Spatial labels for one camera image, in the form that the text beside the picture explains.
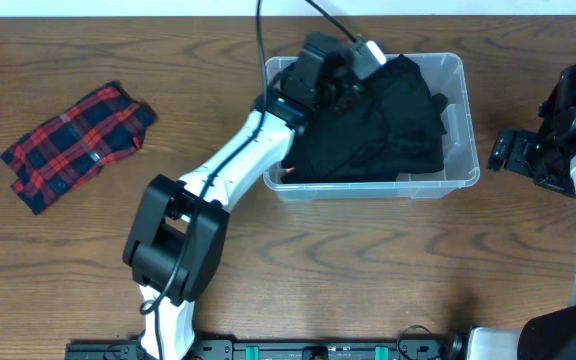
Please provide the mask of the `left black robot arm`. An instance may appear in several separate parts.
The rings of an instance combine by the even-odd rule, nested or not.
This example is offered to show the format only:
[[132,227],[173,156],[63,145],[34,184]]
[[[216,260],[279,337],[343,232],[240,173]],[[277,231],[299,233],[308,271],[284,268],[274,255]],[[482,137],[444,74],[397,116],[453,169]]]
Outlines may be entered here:
[[155,177],[145,189],[123,252],[143,296],[143,359],[182,359],[190,351],[194,302],[214,276],[229,217],[245,193],[289,153],[312,116],[360,91],[386,58],[357,36],[350,46],[307,35],[297,60],[262,92],[243,127],[204,164],[178,179]]

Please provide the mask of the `clear plastic storage bin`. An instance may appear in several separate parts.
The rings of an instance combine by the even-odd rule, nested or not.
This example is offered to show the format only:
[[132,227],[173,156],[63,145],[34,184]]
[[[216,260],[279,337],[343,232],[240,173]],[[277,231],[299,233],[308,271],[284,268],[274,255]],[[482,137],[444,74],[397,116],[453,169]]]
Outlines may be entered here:
[[442,136],[444,169],[429,174],[400,173],[390,182],[284,184],[285,170],[278,163],[263,173],[265,185],[283,202],[323,199],[412,198],[439,199],[475,185],[480,165],[473,130],[463,62],[454,53],[408,53],[431,93],[441,93],[448,104],[441,114],[447,131]]

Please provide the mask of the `large black garment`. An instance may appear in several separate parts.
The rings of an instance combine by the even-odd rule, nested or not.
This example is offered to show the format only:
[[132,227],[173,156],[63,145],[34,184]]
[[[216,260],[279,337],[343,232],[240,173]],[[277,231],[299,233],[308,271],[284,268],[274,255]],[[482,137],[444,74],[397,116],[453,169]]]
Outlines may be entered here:
[[320,111],[281,161],[284,184],[394,181],[431,171],[432,117],[419,66],[400,55],[360,83],[364,92],[342,112]]

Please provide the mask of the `red plaid cloth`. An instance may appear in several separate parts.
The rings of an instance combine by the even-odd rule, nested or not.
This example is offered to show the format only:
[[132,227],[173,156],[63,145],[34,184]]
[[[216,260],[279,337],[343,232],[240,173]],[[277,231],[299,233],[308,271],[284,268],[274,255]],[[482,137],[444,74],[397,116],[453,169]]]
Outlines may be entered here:
[[132,98],[119,82],[108,82],[0,155],[16,175],[11,189],[38,215],[104,166],[139,151],[156,120],[147,103]]

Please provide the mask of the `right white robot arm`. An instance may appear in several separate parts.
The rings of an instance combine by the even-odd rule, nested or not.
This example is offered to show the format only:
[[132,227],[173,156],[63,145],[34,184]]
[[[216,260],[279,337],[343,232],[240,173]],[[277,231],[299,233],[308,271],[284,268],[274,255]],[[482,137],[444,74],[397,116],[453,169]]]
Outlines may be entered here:
[[[535,132],[503,129],[487,167],[523,175],[576,202],[576,64],[562,71],[537,113]],[[465,345],[467,360],[576,359],[576,268],[567,307],[530,319],[520,330],[475,327]]]

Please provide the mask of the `black cloth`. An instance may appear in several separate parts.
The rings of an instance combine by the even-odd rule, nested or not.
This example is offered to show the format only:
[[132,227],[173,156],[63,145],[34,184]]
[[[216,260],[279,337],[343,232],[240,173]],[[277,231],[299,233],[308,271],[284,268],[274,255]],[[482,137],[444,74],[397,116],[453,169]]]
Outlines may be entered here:
[[447,97],[442,93],[431,96],[434,115],[432,117],[432,141],[430,148],[431,171],[439,172],[444,168],[442,137],[447,134],[441,114],[448,104]]

